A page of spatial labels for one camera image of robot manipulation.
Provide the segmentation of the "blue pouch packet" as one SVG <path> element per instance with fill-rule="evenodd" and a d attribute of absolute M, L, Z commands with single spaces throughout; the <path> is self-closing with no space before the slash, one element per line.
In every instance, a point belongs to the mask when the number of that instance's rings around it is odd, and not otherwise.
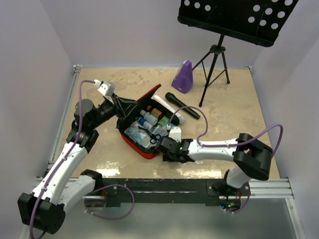
<path fill-rule="evenodd" d="M 168 135 L 168 131 L 166 129 L 166 126 L 157 125 L 155 127 L 155 129 L 153 130 L 153 134 L 154 135 L 159 134 L 160 136 L 166 136 L 166 135 Z"/>

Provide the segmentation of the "black handled scissors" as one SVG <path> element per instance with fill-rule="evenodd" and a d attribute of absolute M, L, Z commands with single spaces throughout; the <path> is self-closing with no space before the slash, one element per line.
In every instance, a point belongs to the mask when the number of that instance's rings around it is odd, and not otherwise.
<path fill-rule="evenodd" d="M 143 130 L 145 133 L 147 133 L 150 136 L 150 143 L 151 144 L 156 144 L 161 139 L 160 134 L 153 134 L 152 132 L 150 132 L 149 130 L 147 130 L 146 128 L 143 128 L 141 126 L 139 126 L 138 129 Z"/>

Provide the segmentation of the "small blue label bottle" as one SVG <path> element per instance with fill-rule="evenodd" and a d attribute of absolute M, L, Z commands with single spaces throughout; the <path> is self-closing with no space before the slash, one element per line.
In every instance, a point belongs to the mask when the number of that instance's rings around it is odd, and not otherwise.
<path fill-rule="evenodd" d="M 147 122 L 144 118 L 139 118 L 138 123 L 142 125 L 144 128 L 148 129 L 149 131 L 152 131 L 153 126 Z"/>

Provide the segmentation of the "white gauze packet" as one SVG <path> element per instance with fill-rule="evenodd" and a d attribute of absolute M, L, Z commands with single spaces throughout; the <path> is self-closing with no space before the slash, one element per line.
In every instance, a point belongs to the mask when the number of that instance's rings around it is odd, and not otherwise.
<path fill-rule="evenodd" d="M 151 140 L 146 139 L 146 140 L 144 140 L 143 142 L 141 142 L 140 145 L 141 145 L 143 148 L 148 149 L 148 148 L 153 147 L 154 144 L 152 143 Z"/>

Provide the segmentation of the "red black medicine case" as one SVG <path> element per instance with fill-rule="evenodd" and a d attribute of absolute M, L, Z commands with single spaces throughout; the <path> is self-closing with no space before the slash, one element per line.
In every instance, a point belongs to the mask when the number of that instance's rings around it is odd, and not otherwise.
<path fill-rule="evenodd" d="M 145 159 L 154 158 L 158 141 L 168 135 L 167 123 L 173 112 L 155 100 L 155 92 L 160 84 L 151 88 L 137 99 L 137 105 L 125 119 L 117 121 L 123 140 Z"/>

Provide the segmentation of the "brown medicine bottle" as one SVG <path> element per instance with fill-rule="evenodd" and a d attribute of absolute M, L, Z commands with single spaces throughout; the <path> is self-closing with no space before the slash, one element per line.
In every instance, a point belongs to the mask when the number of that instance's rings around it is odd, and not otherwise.
<path fill-rule="evenodd" d="M 162 117 L 162 112 L 158 110 L 156 107 L 153 106 L 147 106 L 147 111 L 151 113 L 154 117 L 157 119 Z"/>

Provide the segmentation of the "green small box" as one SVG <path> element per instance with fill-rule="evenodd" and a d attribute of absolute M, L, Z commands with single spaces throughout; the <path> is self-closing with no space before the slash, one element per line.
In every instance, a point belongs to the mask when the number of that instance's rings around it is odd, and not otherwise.
<path fill-rule="evenodd" d="M 161 119 L 158 121 L 158 124 L 163 127 L 163 126 L 165 126 L 168 122 L 169 122 L 169 118 L 163 117 L 163 118 L 161 118 Z"/>

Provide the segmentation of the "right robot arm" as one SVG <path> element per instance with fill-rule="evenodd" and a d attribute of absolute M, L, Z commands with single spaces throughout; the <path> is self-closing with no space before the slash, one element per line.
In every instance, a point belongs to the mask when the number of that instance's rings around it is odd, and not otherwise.
<path fill-rule="evenodd" d="M 236 166 L 227 171 L 222 190 L 232 196 L 251 179 L 267 181 L 273 150 L 253 136 L 240 133 L 235 139 L 226 141 L 200 141 L 195 139 L 176 140 L 162 137 L 156 150 L 163 154 L 163 161 L 197 162 L 201 160 L 223 160 Z"/>

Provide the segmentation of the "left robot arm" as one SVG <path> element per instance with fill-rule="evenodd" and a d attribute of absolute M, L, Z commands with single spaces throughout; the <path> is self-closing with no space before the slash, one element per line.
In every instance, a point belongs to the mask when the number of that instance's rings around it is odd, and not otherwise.
<path fill-rule="evenodd" d="M 93 170 L 81 173 L 75 185 L 66 188 L 79 163 L 88 155 L 99 134 L 98 126 L 116 116 L 126 119 L 138 106 L 136 100 L 113 94 L 98 107 L 89 99 L 79 99 L 75 107 L 72 130 L 52 168 L 30 194 L 22 193 L 17 201 L 23 224 L 43 234 L 55 234 L 62 226 L 67 211 L 87 194 L 99 195 L 104 189 L 102 175 Z"/>

